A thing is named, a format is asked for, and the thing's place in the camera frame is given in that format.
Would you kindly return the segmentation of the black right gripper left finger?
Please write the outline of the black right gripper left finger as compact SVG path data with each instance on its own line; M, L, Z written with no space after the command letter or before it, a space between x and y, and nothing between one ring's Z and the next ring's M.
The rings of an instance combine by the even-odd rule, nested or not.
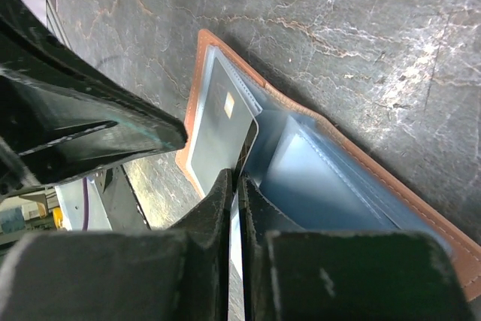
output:
M225 320L232 176L165 230L32 232L1 266L3 320Z

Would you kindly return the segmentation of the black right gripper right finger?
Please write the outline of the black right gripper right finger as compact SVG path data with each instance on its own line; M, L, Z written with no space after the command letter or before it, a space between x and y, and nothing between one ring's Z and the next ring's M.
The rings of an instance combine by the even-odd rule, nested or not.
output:
M248 320L471 320L443 248L419 232L308 231L238 183Z

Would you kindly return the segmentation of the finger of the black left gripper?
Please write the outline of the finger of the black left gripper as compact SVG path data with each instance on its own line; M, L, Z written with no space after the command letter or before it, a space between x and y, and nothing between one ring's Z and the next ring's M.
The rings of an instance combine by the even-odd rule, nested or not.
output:
M185 147L183 123L1 0L1 191L20 193Z

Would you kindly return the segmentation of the tan leather card holder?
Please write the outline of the tan leather card holder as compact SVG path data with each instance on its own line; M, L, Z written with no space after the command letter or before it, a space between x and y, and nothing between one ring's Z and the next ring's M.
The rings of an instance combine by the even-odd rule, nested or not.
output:
M480 295L480 247L398 178L351 142L329 120L281 93L212 32L198 33L185 126L176 162L188 169L192 133L208 57L228 61L254 126L241 150L245 171L267 200L306 229L407 230L435 238L452 257L464 294Z

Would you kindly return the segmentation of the black credit card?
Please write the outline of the black credit card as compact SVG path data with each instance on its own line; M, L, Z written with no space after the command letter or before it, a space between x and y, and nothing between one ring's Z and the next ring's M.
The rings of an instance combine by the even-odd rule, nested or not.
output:
M244 166L241 150L254 126L253 115L241 96L228 61L218 53L208 57L202 77L202 91L195 115L188 169L204 195L213 186L218 173L228 168L237 180ZM244 320L241 234L238 197L231 202L230 216L230 320Z

